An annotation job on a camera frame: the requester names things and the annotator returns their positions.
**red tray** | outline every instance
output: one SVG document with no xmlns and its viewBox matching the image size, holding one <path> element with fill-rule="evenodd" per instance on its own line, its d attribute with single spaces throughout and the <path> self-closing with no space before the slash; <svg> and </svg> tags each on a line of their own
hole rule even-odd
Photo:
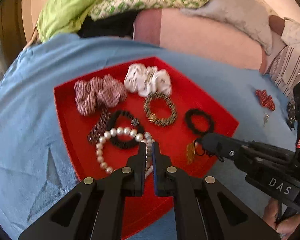
<svg viewBox="0 0 300 240">
<path fill-rule="evenodd" d="M 165 69 L 168 71 L 172 84 L 171 99 L 176 104 L 178 111 L 177 120 L 173 125 L 164 128 L 149 123 L 143 112 L 144 98 L 138 96 L 138 94 L 128 93 L 126 101 L 120 103 L 113 110 L 126 109 L 137 117 L 145 127 L 145 130 L 149 131 L 153 138 L 159 142 L 161 152 L 170 156 L 174 166 L 182 168 L 191 176 L 204 176 L 216 159 L 208 158 L 207 156 L 196 156 L 192 164 L 187 164 L 186 145 L 192 142 L 196 136 L 186 126 L 184 121 L 186 111 L 190 108 L 199 108 L 207 112 L 215 122 L 215 132 L 227 136 L 233 135 L 239 123 L 211 96 L 186 76 L 162 60 L 151 57 L 101 69 L 55 87 L 54 96 L 59 125 L 69 157 L 79 179 L 82 180 L 88 176 L 100 179 L 105 177 L 106 174 L 97 163 L 95 148 L 87 141 L 87 135 L 98 121 L 100 111 L 89 117 L 81 116 L 78 113 L 74 103 L 74 83 L 77 80 L 88 81 L 95 76 L 103 77 L 106 74 L 110 74 L 123 82 L 132 63 L 157 66 L 159 70 Z M 159 117 L 170 115 L 170 111 L 164 102 L 155 100 L 151 103 L 151 107 L 153 112 L 157 113 Z M 198 128 L 207 128 L 207 123 L 204 119 L 198 117 L 198 119 L 194 118 L 193 121 L 200 124 Z M 117 127 L 119 125 L 124 127 L 128 124 L 127 120 L 118 120 L 116 125 Z M 118 169 L 125 166 L 128 157 L 137 154 L 137 151 L 137 148 L 120 150 L 108 142 L 105 144 L 103 155 L 110 166 Z M 153 177 L 149 176 L 145 183 L 143 197 L 126 199 L 122 238 L 125 239 L 152 224 L 172 207 L 172 198 L 158 198 L 154 195 Z"/>
</svg>

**gold tassel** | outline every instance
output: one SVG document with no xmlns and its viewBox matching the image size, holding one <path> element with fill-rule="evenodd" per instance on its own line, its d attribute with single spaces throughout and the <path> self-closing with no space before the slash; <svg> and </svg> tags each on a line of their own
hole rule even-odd
<svg viewBox="0 0 300 240">
<path fill-rule="evenodd" d="M 188 160 L 188 164 L 191 164 L 194 160 L 194 156 L 195 156 L 195 146 L 194 146 L 194 141 L 192 143 L 189 143 L 187 145 L 187 160 Z"/>
</svg>

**blue cloth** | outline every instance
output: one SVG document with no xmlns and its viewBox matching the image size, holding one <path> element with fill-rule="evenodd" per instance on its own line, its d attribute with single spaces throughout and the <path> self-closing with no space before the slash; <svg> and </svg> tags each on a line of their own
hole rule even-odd
<svg viewBox="0 0 300 240">
<path fill-rule="evenodd" d="M 21 52 L 0 83 L 0 224 L 13 240 L 78 183 L 61 137 L 53 88 L 106 66 L 153 55 L 221 103 L 240 122 L 235 137 L 294 150 L 296 136 L 284 120 L 287 99 L 257 71 L 139 42 L 60 34 Z M 266 89 L 276 104 L 265 127 L 255 89 Z M 176 239 L 173 211 L 130 239 Z"/>
</svg>

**black hair tie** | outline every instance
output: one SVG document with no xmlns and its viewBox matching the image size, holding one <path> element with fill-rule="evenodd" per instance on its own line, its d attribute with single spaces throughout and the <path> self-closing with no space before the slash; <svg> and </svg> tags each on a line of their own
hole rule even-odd
<svg viewBox="0 0 300 240">
<path fill-rule="evenodd" d="M 117 122 L 120 115 L 125 116 L 128 119 L 130 119 L 131 125 L 137 129 L 138 133 L 142 133 L 142 134 L 145 133 L 145 129 L 140 124 L 139 120 L 137 118 L 135 118 L 132 114 L 130 114 L 128 111 L 125 111 L 125 110 L 118 110 L 112 114 L 112 116 L 108 122 L 108 125 L 106 127 L 107 131 L 110 131 L 112 128 L 115 127 L 115 123 Z M 139 145 L 139 142 L 137 142 L 134 138 L 130 141 L 120 141 L 118 139 L 118 136 L 111 137 L 110 142 L 114 146 L 116 146 L 120 149 L 130 149 L 130 148 L 133 148 L 133 147 Z"/>
<path fill-rule="evenodd" d="M 200 131 L 198 130 L 194 124 L 192 123 L 191 117 L 193 115 L 201 115 L 205 117 L 209 122 L 209 128 L 206 131 Z M 207 133 L 214 131 L 214 121 L 212 120 L 211 116 L 205 113 L 204 111 L 200 109 L 190 109 L 186 112 L 185 115 L 186 124 L 189 127 L 189 129 L 196 135 L 200 135 L 201 137 L 205 136 Z"/>
</svg>

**gold beaded bracelet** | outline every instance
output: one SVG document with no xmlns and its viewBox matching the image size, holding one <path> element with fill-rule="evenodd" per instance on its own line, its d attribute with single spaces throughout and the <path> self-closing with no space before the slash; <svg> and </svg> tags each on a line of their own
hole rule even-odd
<svg viewBox="0 0 300 240">
<path fill-rule="evenodd" d="M 166 101 L 167 106 L 171 110 L 171 116 L 169 118 L 157 118 L 156 114 L 152 113 L 150 110 L 150 102 L 153 99 L 163 99 Z M 148 117 L 150 123 L 154 123 L 155 125 L 165 127 L 167 125 L 171 125 L 175 122 L 177 118 L 177 110 L 175 104 L 171 101 L 170 97 L 163 92 L 155 92 L 149 93 L 145 99 L 145 103 L 143 109 L 146 113 L 146 117 Z"/>
</svg>

